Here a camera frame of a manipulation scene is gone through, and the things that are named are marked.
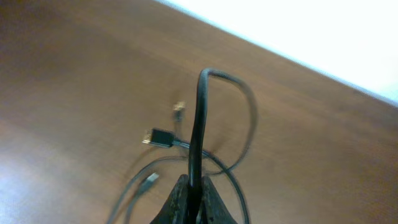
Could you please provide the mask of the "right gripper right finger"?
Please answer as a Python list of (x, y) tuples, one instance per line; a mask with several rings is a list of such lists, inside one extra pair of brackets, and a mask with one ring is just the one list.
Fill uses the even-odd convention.
[(237, 224), (211, 179), (207, 176), (202, 178), (202, 200), (198, 222), (202, 224)]

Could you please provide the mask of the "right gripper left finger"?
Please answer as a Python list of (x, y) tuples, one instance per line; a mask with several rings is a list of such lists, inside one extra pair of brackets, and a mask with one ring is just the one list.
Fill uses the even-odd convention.
[(184, 224), (187, 221), (188, 175), (182, 174), (160, 212), (150, 224)]

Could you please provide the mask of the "black USB cable thin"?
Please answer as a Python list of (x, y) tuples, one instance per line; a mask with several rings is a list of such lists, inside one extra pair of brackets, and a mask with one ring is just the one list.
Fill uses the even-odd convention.
[(258, 109), (254, 93), (247, 83), (224, 71), (214, 68), (205, 68), (200, 72), (197, 83), (197, 98), (195, 118), (188, 148), (188, 202), (192, 205), (188, 209), (188, 223), (195, 223), (195, 215), (198, 214), (200, 199), (202, 195), (202, 177), (224, 174), (220, 168), (210, 159), (202, 155), (203, 141), (205, 136), (206, 117), (208, 112), (208, 86), (209, 78), (215, 77), (235, 85), (246, 97), (249, 107), (249, 129), (246, 140), (238, 159), (228, 170), (233, 170), (243, 161), (248, 153), (258, 124)]

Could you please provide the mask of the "black USB cable thick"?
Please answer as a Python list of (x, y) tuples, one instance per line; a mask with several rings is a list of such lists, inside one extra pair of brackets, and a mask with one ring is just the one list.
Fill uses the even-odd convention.
[[(161, 129), (155, 129), (155, 128), (152, 129), (151, 131), (149, 131), (145, 135), (143, 142), (154, 145), (154, 146), (160, 146), (160, 147), (165, 147), (165, 148), (170, 148), (173, 146), (180, 146), (184, 149), (188, 149), (190, 146), (188, 142), (179, 139), (173, 132), (161, 130)], [(231, 182), (231, 185), (235, 189), (236, 195), (238, 197), (238, 200), (239, 200), (239, 203), (241, 206), (242, 215), (243, 215), (243, 222), (250, 223), (251, 219), (249, 216), (249, 210), (248, 210), (248, 206), (246, 203), (246, 199), (244, 198), (243, 191), (239, 185), (239, 182), (236, 180), (235, 176), (233, 175), (233, 173), (230, 170), (228, 170), (227, 166), (220, 159), (218, 159), (216, 156), (214, 156), (210, 152), (208, 152), (206, 150), (202, 150), (202, 155), (205, 156), (207, 159), (210, 159), (215, 165), (217, 165), (220, 168), (221, 172), (227, 176), (227, 178)], [(158, 159), (150, 162), (148, 165), (144, 166), (126, 184), (126, 186), (124, 187), (124, 190), (121, 192), (118, 200), (116, 201), (113, 208), (111, 209), (111, 212), (108, 216), (106, 223), (112, 224), (117, 220), (119, 209), (123, 205), (123, 202), (127, 196), (127, 193), (130, 191), (130, 189), (136, 183), (136, 181), (139, 180), (141, 178), (141, 176), (143, 174), (145, 174), (145, 172), (147, 172), (147, 170), (151, 169), (152, 167), (154, 167), (155, 165), (157, 165), (161, 162), (175, 162), (175, 161), (182, 161), (185, 159), (186, 159), (186, 157), (184, 157), (184, 156), (166, 156), (166, 157), (158, 158)], [(137, 186), (137, 189), (133, 193), (130, 202), (127, 204), (127, 209), (126, 209), (125, 217), (124, 217), (124, 223), (129, 223), (131, 221), (132, 211), (133, 211), (133, 208), (134, 208), (136, 202), (141, 198), (142, 195), (144, 195), (149, 189), (151, 189), (155, 185), (158, 178), (159, 178), (159, 174), (154, 172), (154, 173), (148, 175), (146, 178), (144, 178), (141, 181), (141, 183)], [(200, 199), (200, 206), (199, 206), (198, 214), (195, 215), (195, 223), (199, 223), (198, 221), (199, 221), (199, 217), (200, 217), (201, 200), (202, 200), (202, 195), (201, 195), (201, 199)], [(185, 216), (187, 218), (187, 220), (185, 223), (188, 223), (188, 209), (191, 206), (192, 205), (188, 202), (188, 198), (187, 198), (187, 214)]]

